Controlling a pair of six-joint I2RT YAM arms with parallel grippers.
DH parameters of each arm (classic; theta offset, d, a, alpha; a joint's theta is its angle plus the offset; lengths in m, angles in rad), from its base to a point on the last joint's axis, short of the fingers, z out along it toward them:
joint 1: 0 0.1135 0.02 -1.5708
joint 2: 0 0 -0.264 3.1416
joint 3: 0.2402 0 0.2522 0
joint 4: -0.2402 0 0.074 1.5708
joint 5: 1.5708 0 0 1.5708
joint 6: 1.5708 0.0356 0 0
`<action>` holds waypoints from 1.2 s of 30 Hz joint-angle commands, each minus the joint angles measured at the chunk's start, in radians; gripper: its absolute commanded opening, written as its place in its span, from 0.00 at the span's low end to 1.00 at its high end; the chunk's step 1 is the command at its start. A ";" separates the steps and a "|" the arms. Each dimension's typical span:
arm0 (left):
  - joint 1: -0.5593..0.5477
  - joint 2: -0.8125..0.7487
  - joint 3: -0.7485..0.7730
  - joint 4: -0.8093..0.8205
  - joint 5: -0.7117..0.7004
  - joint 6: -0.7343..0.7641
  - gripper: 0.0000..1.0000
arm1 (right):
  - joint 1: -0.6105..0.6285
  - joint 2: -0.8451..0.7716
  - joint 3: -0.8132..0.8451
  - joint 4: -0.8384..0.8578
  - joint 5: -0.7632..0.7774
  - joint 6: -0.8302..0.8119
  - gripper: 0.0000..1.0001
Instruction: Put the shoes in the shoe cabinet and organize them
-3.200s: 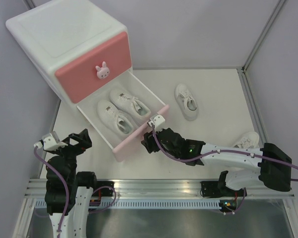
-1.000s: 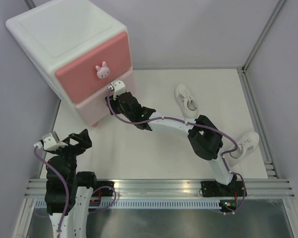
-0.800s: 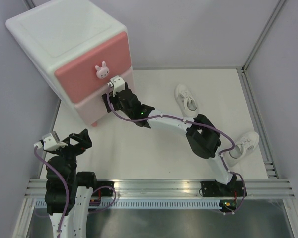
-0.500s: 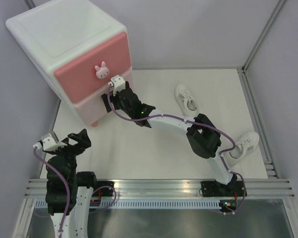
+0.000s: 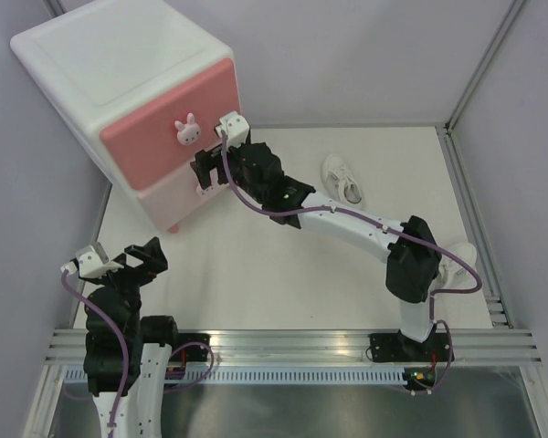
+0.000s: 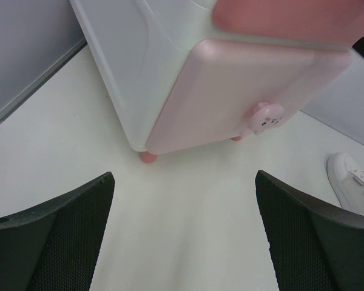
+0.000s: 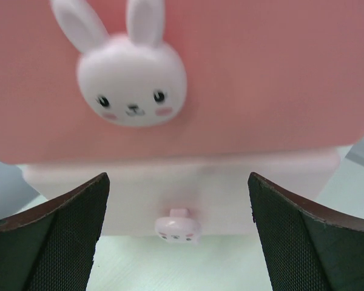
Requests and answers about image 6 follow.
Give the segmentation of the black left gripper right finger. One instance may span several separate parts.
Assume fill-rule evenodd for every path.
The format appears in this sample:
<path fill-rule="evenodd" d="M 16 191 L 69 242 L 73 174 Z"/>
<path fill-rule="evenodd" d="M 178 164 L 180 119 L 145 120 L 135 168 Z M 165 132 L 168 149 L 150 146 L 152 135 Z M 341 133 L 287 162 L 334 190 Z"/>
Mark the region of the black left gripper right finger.
<path fill-rule="evenodd" d="M 259 170 L 256 198 L 280 290 L 364 290 L 364 216 Z"/>

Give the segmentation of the white sneaker sideways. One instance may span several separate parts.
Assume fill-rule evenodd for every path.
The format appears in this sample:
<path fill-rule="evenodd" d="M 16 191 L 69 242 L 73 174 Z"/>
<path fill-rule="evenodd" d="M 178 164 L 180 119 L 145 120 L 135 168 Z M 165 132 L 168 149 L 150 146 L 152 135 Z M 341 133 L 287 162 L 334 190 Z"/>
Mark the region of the white sneaker sideways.
<path fill-rule="evenodd" d="M 326 171 L 341 207 L 364 215 L 364 170 L 355 159 L 345 153 L 333 154 L 327 160 Z"/>

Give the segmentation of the light pink drawer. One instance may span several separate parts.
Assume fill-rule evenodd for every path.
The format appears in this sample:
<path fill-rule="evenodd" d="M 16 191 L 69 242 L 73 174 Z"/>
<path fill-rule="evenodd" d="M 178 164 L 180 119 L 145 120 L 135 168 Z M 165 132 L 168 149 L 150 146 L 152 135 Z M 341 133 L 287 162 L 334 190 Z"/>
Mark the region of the light pink drawer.
<path fill-rule="evenodd" d="M 206 39 L 186 62 L 146 142 L 154 155 L 239 137 L 260 102 L 278 127 L 346 69 L 349 52 Z"/>

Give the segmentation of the dark pink drawer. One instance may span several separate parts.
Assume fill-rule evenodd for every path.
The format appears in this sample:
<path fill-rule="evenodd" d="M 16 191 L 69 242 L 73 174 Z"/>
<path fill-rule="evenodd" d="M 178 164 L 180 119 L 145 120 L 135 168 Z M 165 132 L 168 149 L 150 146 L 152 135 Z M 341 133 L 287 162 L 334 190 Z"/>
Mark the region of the dark pink drawer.
<path fill-rule="evenodd" d="M 229 33 L 352 46 L 364 37 L 364 1 L 217 1 L 212 21 Z"/>

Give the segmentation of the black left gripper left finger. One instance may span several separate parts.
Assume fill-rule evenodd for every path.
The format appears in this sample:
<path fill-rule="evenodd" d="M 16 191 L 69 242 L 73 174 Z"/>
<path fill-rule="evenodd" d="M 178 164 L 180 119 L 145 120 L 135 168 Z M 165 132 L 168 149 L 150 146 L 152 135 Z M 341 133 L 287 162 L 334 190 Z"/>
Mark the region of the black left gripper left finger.
<path fill-rule="evenodd" d="M 107 172 L 0 218 L 0 290 L 89 290 L 113 200 Z"/>

